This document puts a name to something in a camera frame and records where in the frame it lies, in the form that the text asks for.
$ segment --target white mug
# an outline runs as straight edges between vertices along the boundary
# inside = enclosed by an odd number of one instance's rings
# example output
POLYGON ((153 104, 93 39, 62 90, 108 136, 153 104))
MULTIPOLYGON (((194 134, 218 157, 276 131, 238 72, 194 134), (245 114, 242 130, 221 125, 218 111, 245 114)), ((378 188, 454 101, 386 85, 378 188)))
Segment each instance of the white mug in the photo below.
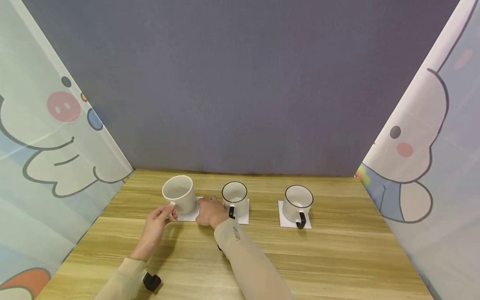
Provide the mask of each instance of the white mug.
MULTIPOLYGON (((175 205, 177 215, 188 214, 197 206, 193 181, 186 175, 178 175, 165 182, 162 195, 165 200, 175 205)), ((170 221, 175 221, 172 214, 168 218, 170 221)))
POLYGON ((298 229, 303 229, 313 204, 312 192, 304 186, 292 185, 285 191, 282 213, 288 221, 297 223, 298 229))
POLYGON ((248 212, 247 187, 245 184, 232 181, 222 189, 223 206, 232 219, 248 212))

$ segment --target wood grain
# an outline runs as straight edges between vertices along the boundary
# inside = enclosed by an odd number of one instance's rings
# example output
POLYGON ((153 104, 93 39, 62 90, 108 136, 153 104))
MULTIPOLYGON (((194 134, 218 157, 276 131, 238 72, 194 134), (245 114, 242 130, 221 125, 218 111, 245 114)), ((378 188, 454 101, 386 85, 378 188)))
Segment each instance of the wood grain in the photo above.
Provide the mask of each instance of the wood grain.
MULTIPOLYGON (((250 237, 298 300, 432 299, 357 178, 204 174, 136 170, 37 299, 92 299, 135 247, 146 215, 166 204, 162 185, 189 175, 196 195, 219 196, 243 182, 251 200, 250 237), (314 195, 312 230, 281 228, 277 201, 292 184, 314 195)), ((164 283, 137 299, 243 299, 210 228, 176 222, 166 228, 149 271, 164 283)))

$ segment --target blue circle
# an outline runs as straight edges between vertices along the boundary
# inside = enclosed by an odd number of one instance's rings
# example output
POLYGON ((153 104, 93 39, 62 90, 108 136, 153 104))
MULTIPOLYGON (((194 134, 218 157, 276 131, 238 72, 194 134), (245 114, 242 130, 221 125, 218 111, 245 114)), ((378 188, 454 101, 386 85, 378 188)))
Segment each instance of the blue circle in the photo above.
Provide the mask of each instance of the blue circle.
POLYGON ((98 117, 96 112, 93 110, 93 108, 88 110, 87 120, 88 120, 88 124, 90 124, 90 126, 92 126, 93 129, 102 130, 103 128, 102 120, 100 120, 100 118, 98 117))

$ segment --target human hand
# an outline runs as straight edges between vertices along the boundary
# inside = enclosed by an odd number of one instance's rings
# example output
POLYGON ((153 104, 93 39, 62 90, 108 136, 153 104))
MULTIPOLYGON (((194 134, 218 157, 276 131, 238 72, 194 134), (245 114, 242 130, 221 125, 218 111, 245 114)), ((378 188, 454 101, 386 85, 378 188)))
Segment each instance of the human hand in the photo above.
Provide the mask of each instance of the human hand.
POLYGON ((155 248, 162 240, 165 226, 171 222, 168 215, 172 213, 174 219, 178 218, 173 207, 173 204, 160 206, 148 214, 142 237, 129 256, 131 259, 147 262, 152 257, 155 248))
POLYGON ((195 221, 202 226, 210 225, 215 229, 218 224, 228 219, 228 214, 225 212, 222 202, 217 200, 215 196, 203 197, 198 200, 200 213, 195 221))

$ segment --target coaster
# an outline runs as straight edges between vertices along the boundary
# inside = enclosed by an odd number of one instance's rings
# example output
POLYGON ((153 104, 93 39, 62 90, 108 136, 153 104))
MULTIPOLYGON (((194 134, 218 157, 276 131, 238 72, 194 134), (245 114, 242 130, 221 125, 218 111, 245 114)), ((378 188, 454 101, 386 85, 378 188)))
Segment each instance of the coaster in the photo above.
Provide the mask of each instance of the coaster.
MULTIPOLYGON (((247 199, 247 203, 248 203, 248 212, 241 216, 240 218, 236 218, 237 222, 240 223, 240 224, 244 224, 244 225, 248 225, 248 222, 249 222, 249 217, 250 217, 250 199, 247 199)), ((190 213, 188 214, 183 214, 183 215, 180 215, 178 220, 177 221, 181 221, 181 222, 195 222, 195 219, 197 218, 198 214, 200 213, 200 207, 198 206, 198 203, 197 203, 197 206, 195 207, 195 209, 193 211, 191 211, 190 213)))
MULTIPOLYGON (((287 218, 285 218, 282 213, 282 207, 283 200, 278 201, 278 215, 280 216, 280 227, 297 228, 297 223, 290 222, 287 220, 287 218)), ((310 217, 308 216, 308 214, 305 215, 305 219, 307 220, 307 223, 305 224, 305 227, 303 229, 311 229, 312 225, 310 224, 310 217)))
POLYGON ((249 221, 249 218, 250 218, 250 199, 247 199, 247 204, 248 204, 248 211, 246 214, 244 214, 243 216, 237 218, 237 216, 235 216, 235 220, 237 220, 237 222, 239 224, 243 224, 243 225, 248 225, 248 221, 249 221))

